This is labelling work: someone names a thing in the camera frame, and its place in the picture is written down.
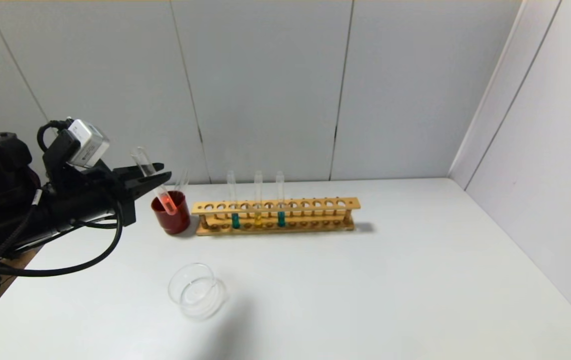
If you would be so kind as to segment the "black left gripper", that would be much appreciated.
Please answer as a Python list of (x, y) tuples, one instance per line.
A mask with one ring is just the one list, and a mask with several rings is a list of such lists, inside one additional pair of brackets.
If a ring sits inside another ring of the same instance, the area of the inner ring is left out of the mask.
[(63, 233), (103, 215), (116, 218), (118, 211), (125, 226), (132, 224), (133, 199), (171, 180), (172, 173), (163, 172), (164, 168), (162, 162), (153, 162), (147, 170), (139, 165), (117, 167), (113, 171), (105, 165), (85, 170), (71, 165), (54, 167), (53, 178), (37, 206), (36, 235)]

